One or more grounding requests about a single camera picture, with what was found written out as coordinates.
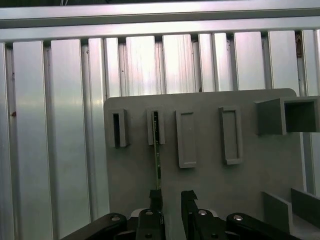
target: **gray plastic board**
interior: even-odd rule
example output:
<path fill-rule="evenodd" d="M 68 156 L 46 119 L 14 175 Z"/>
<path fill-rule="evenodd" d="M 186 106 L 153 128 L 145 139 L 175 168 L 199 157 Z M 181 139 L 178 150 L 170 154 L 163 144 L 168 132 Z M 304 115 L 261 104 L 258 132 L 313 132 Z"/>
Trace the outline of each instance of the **gray plastic board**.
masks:
<path fill-rule="evenodd" d="M 262 220 L 262 192 L 290 202 L 291 188 L 303 189 L 303 174 L 299 133 L 257 135 L 256 102 L 295 95 L 291 89 L 273 89 L 109 98 L 104 105 L 106 136 L 110 137 L 112 127 L 108 112 L 125 109 L 127 129 L 121 132 L 126 132 L 129 142 L 119 148 L 107 143 L 110 211 L 129 216 L 135 209 L 149 207 L 156 167 L 154 147 L 148 142 L 147 109 L 162 107 L 161 189 L 167 240 L 185 239 L 183 190 L 194 190 L 198 207 L 212 209 L 221 218 L 242 212 Z M 231 111 L 224 116 L 225 149 L 219 108 L 237 109 L 236 115 Z M 238 158 L 237 141 L 242 148 Z M 231 164 L 224 159 L 225 150 Z"/>

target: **metal panel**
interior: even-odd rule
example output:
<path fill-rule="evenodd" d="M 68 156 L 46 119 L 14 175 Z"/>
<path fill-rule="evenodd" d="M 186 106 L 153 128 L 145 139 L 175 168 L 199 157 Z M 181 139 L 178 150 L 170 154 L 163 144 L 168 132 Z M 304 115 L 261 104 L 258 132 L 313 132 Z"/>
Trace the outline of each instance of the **metal panel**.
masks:
<path fill-rule="evenodd" d="M 15 222 L 8 100 L 6 47 L 4 43 L 0 43 L 0 239 L 14 240 Z"/>
<path fill-rule="evenodd" d="M 161 94 L 166 93 L 165 79 L 165 61 L 164 61 L 164 46 L 162 42 L 155 43 L 155 70 L 156 81 L 161 85 Z"/>
<path fill-rule="evenodd" d="M 92 218 L 96 220 L 109 213 L 108 176 L 106 162 L 106 140 L 104 122 L 104 102 L 106 96 L 104 45 L 100 38 L 89 39 L 89 90 L 86 95 L 87 113 L 91 117 L 88 125 L 92 142 L 88 143 L 90 155 L 90 180 L 92 196 Z"/>
<path fill-rule="evenodd" d="M 161 93 L 156 77 L 156 54 L 154 36 L 126 38 L 129 95 L 154 95 Z"/>
<path fill-rule="evenodd" d="M 320 31 L 316 31 L 317 39 L 319 40 Z M 319 95 L 319 76 L 316 56 L 320 56 L 319 48 L 316 46 L 315 32 L 313 30 L 302 31 L 302 46 L 304 60 L 304 76 L 306 81 L 306 95 Z"/>
<path fill-rule="evenodd" d="M 268 37 L 273 88 L 291 88 L 299 96 L 295 32 L 271 31 Z"/>
<path fill-rule="evenodd" d="M 199 34 L 200 69 L 203 92 L 216 90 L 214 77 L 214 56 L 211 34 Z"/>
<path fill-rule="evenodd" d="M 104 44 L 105 61 L 106 61 L 106 96 L 108 98 L 120 97 L 120 69 L 119 69 L 119 52 L 118 39 L 106 38 Z"/>
<path fill-rule="evenodd" d="M 55 203 L 62 238 L 90 222 L 80 40 L 55 40 L 51 49 Z"/>
<path fill-rule="evenodd" d="M 125 43 L 119 44 L 119 71 L 120 71 L 120 92 L 121 97 L 129 96 L 128 78 L 128 58 Z"/>
<path fill-rule="evenodd" d="M 197 1 L 0 9 L 0 28 L 318 16 L 317 0 Z"/>
<path fill-rule="evenodd" d="M 194 93 L 195 71 L 190 35 L 163 36 L 166 93 Z"/>
<path fill-rule="evenodd" d="M 227 19 L 176 22 L 143 22 L 104 25 L 54 26 L 0 29 L 1 42 L 23 40 L 51 40 L 68 38 L 94 38 L 108 36 L 198 34 L 208 32 L 254 32 L 320 28 L 320 16 Z"/>
<path fill-rule="evenodd" d="M 20 234 L 24 239 L 53 239 L 43 43 L 15 42 L 13 55 Z"/>
<path fill-rule="evenodd" d="M 239 90 L 265 89 L 261 33 L 235 33 L 234 49 L 237 88 Z"/>
<path fill-rule="evenodd" d="M 214 57 L 214 79 L 217 91 L 233 90 L 230 66 L 230 45 L 227 43 L 225 33 L 212 35 L 213 57 Z"/>

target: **corrugated metal wall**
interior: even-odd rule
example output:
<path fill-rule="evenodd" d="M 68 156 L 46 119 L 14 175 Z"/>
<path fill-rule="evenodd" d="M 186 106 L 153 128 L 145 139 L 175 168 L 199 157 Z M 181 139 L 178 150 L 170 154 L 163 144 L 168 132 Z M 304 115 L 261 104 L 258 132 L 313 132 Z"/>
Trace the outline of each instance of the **corrugated metal wall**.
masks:
<path fill-rule="evenodd" d="M 319 35 L 299 33 L 299 59 L 292 30 L 0 43 L 1 239 L 60 239 L 109 212 L 107 98 L 319 95 Z"/>

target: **metal frame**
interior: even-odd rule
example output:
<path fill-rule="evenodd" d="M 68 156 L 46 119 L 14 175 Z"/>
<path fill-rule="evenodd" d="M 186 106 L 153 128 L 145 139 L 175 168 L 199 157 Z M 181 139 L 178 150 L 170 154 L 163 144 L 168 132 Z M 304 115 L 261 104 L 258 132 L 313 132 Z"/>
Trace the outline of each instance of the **metal frame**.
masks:
<path fill-rule="evenodd" d="M 0 28 L 309 17 L 317 0 L 233 0 L 0 9 Z"/>
<path fill-rule="evenodd" d="M 21 228 L 21 222 L 27 223 L 28 219 L 26 216 L 21 218 L 19 215 L 21 214 L 19 198 L 23 199 L 27 195 L 20 196 L 19 181 L 23 179 L 17 181 L 16 178 L 21 171 L 25 171 L 25 174 L 27 172 L 25 169 L 18 169 L 16 163 L 21 159 L 17 156 L 18 151 L 15 148 L 16 141 L 23 140 L 19 138 L 23 130 L 21 127 L 28 130 L 28 126 L 23 125 L 24 118 L 30 119 L 32 115 L 28 111 L 25 111 L 24 115 L 18 113 L 17 117 L 12 114 L 16 111 L 16 98 L 19 98 L 17 102 L 18 107 L 20 106 L 19 111 L 27 109 L 23 105 L 22 97 L 29 96 L 24 90 L 30 88 L 24 87 L 24 80 L 30 81 L 30 84 L 37 89 L 37 100 L 46 106 L 46 114 L 40 110 L 36 111 L 41 113 L 39 115 L 41 119 L 36 120 L 41 122 L 42 132 L 37 131 L 35 136 L 42 137 L 43 141 L 40 139 L 38 141 L 48 146 L 48 152 L 43 149 L 41 153 L 47 159 L 50 179 L 42 184 L 48 186 L 51 192 L 47 193 L 44 190 L 42 193 L 45 195 L 44 202 L 51 201 L 52 210 L 47 214 L 45 219 L 47 222 L 44 221 L 44 223 L 49 228 L 48 222 L 52 221 L 52 230 L 47 234 L 52 235 L 50 239 L 55 240 L 79 226 L 68 217 L 65 221 L 59 220 L 63 217 L 61 213 L 72 216 L 77 211 L 77 206 L 66 208 L 66 205 L 61 207 L 56 203 L 57 200 L 64 198 L 63 191 L 69 190 L 63 182 L 57 181 L 57 177 L 64 173 L 56 171 L 55 168 L 59 168 L 60 165 L 55 165 L 52 161 L 53 158 L 65 157 L 57 156 L 57 148 L 60 150 L 63 148 L 60 140 L 67 142 L 63 136 L 64 131 L 60 130 L 60 135 L 57 135 L 53 127 L 60 123 L 65 124 L 65 120 L 68 119 L 67 115 L 51 116 L 51 112 L 64 113 L 64 106 L 59 105 L 63 101 L 59 102 L 57 99 L 63 97 L 65 101 L 76 105 L 75 108 L 71 105 L 68 108 L 76 109 L 78 116 L 76 126 L 81 130 L 78 135 L 76 134 L 77 137 L 70 137 L 70 139 L 81 141 L 79 144 L 74 144 L 75 147 L 82 146 L 82 154 L 78 154 L 81 155 L 79 157 L 81 161 L 78 162 L 80 167 L 75 170 L 74 176 L 87 174 L 87 181 L 76 184 L 81 190 L 79 192 L 81 192 L 82 202 L 78 204 L 85 211 L 81 212 L 82 217 L 79 221 L 81 224 L 87 224 L 109 209 L 108 201 L 105 201 L 108 196 L 108 191 L 105 191 L 108 185 L 107 176 L 103 173 L 106 164 L 105 137 L 100 131 L 104 124 L 103 102 L 106 97 L 148 93 L 248 90 L 264 87 L 291 88 L 297 95 L 302 96 L 319 95 L 320 30 L 318 29 L 320 29 L 320 1 L 318 0 L 222 0 L 0 8 L 0 157 L 2 161 L 0 170 L 3 178 L 0 179 L 0 184 L 10 187 L 5 190 L 5 195 L 0 196 L 0 207 L 6 209 L 6 211 L 0 211 L 1 222 L 6 222 L 6 225 L 1 223 L 2 235 L 0 236 L 6 240 L 17 240 L 19 234 L 27 233 L 23 236 L 24 239 L 38 240 L 45 234 L 36 238 L 31 227 L 28 228 L 28 225 L 25 225 Z M 299 79 L 303 83 L 301 85 L 298 82 L 299 66 L 297 69 L 293 39 L 296 30 L 302 30 L 304 46 L 303 61 L 301 61 L 304 68 L 302 67 L 302 79 Z M 246 52 L 242 50 L 248 41 L 252 44 L 245 49 L 251 54 L 256 53 L 256 49 L 260 48 L 259 32 L 267 35 L 267 38 L 262 38 L 263 51 L 262 53 L 259 51 L 258 56 L 264 58 L 268 55 L 270 58 L 267 62 L 248 58 L 247 64 L 258 66 L 255 71 L 260 74 L 258 80 L 251 84 L 253 76 L 248 71 L 247 65 L 234 61 L 236 58 L 244 61 Z M 162 37 L 162 41 L 157 41 L 159 36 Z M 196 44 L 192 42 L 193 36 L 197 36 Z M 143 41 L 150 50 L 154 46 L 154 54 L 143 54 L 141 50 L 145 46 Z M 50 49 L 46 47 L 47 42 L 51 43 Z M 170 50 L 172 44 L 176 48 L 175 51 Z M 32 66 L 32 62 L 27 61 L 39 53 L 38 51 L 43 51 L 44 54 L 43 58 L 39 56 L 37 58 L 37 61 L 42 64 L 36 71 L 37 74 L 42 74 L 39 76 L 28 71 L 28 66 Z M 281 61 L 283 56 L 290 59 Z M 178 71 L 174 71 L 169 66 L 169 58 L 172 57 L 181 61 Z M 155 66 L 153 62 L 149 62 L 148 59 L 151 58 L 155 58 Z M 143 59 L 144 63 L 149 63 L 150 66 L 143 68 L 139 59 Z M 21 66 L 14 69 L 14 64 L 11 64 L 13 62 Z M 277 63 L 281 63 L 284 66 L 283 69 L 287 71 L 275 69 Z M 264 79 L 261 75 L 262 64 L 265 71 Z M 15 76 L 13 73 L 19 69 L 22 70 Z M 186 74 L 194 76 L 183 82 Z M 35 76 L 38 76 L 39 84 L 32 81 Z M 139 84 L 134 82 L 135 78 L 144 76 L 146 78 L 143 82 Z M 73 96 L 70 96 L 70 91 L 61 90 L 59 84 L 64 84 L 66 89 L 69 88 Z M 19 95 L 15 95 L 16 89 L 20 90 Z M 32 126 L 36 127 L 37 123 L 33 122 Z M 320 194 L 320 174 L 316 173 L 320 172 L 320 153 L 317 147 L 319 142 L 319 134 L 303 136 L 304 156 L 308 161 L 305 164 L 306 182 L 312 186 L 311 191 L 315 191 L 318 195 Z M 60 215 L 56 213 L 57 209 L 60 210 Z"/>

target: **rectangular slot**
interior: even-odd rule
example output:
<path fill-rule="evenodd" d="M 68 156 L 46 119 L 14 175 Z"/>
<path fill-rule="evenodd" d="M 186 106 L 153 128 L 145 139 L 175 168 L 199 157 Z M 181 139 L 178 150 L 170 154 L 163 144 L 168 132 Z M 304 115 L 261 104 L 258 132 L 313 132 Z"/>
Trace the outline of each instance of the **rectangular slot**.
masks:
<path fill-rule="evenodd" d="M 194 168 L 197 164 L 194 113 L 176 112 L 176 130 L 180 168 Z"/>
<path fill-rule="evenodd" d="M 284 102 L 286 131 L 314 133 L 319 131 L 317 100 Z"/>
<path fill-rule="evenodd" d="M 120 124 L 119 124 L 119 114 L 113 114 L 113 131 L 114 131 L 114 146 L 116 148 L 120 147 Z"/>
<path fill-rule="evenodd" d="M 165 122 L 163 109 L 161 107 L 149 107 L 146 110 L 147 117 L 147 127 L 148 127 L 148 144 L 154 144 L 153 138 L 153 114 L 157 114 L 158 119 L 158 135 L 159 135 L 159 144 L 165 144 Z"/>
<path fill-rule="evenodd" d="M 120 148 L 128 146 L 127 111 L 123 108 L 110 109 L 108 111 L 108 128 L 106 130 L 110 147 Z"/>
<path fill-rule="evenodd" d="M 222 158 L 227 165 L 242 162 L 242 131 L 239 110 L 236 107 L 220 107 Z"/>

